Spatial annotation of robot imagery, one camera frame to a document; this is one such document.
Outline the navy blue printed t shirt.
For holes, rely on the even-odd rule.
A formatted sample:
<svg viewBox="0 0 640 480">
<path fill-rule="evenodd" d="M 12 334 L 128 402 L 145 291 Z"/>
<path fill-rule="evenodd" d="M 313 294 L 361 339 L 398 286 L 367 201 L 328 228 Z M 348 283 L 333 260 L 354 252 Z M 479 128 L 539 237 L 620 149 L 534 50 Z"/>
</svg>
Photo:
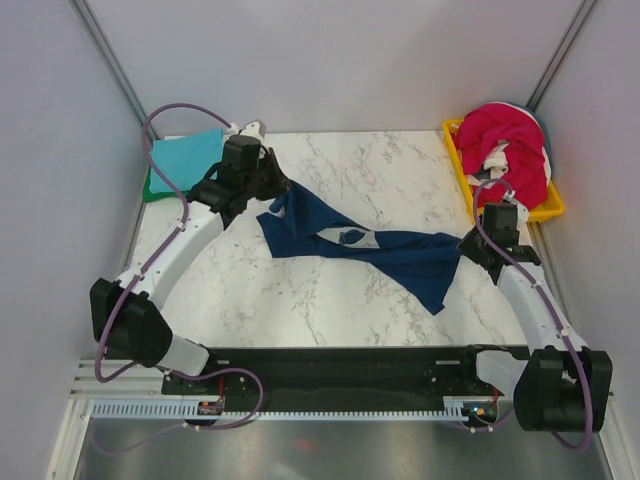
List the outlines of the navy blue printed t shirt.
<svg viewBox="0 0 640 480">
<path fill-rule="evenodd" d="M 372 265 L 436 315 L 454 280 L 459 239 L 446 233 L 370 230 L 293 183 L 257 216 L 274 258 L 318 256 Z"/>
</svg>

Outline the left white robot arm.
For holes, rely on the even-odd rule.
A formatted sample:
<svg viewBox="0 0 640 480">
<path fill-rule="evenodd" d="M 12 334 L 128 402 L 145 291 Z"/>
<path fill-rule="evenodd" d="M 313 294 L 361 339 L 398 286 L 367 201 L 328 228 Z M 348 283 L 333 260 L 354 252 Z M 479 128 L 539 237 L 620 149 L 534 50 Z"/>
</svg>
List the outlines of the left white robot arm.
<svg viewBox="0 0 640 480">
<path fill-rule="evenodd" d="M 96 358 L 113 350 L 132 364 L 184 375 L 198 393 L 219 382 L 209 350 L 175 334 L 162 309 L 178 280 L 201 251 L 244 213 L 250 200 L 275 199 L 290 188 L 275 152 L 246 126 L 224 143 L 222 158 L 182 197 L 183 211 L 167 238 L 144 262 L 90 289 Z"/>
</svg>

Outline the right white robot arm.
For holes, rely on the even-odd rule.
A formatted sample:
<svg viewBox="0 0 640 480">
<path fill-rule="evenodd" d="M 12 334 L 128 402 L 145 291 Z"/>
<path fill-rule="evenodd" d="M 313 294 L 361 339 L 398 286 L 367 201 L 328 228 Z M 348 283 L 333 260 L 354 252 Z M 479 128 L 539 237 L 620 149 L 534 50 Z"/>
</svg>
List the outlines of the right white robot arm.
<svg viewBox="0 0 640 480">
<path fill-rule="evenodd" d="M 525 431 L 601 430 L 613 364 L 571 327 L 545 281 L 535 250 L 519 242 L 519 210 L 512 203 L 484 207 L 460 242 L 462 255 L 485 269 L 508 301 L 524 334 L 526 360 L 495 348 L 458 368 L 458 381 L 477 394 L 490 385 L 513 404 Z"/>
</svg>

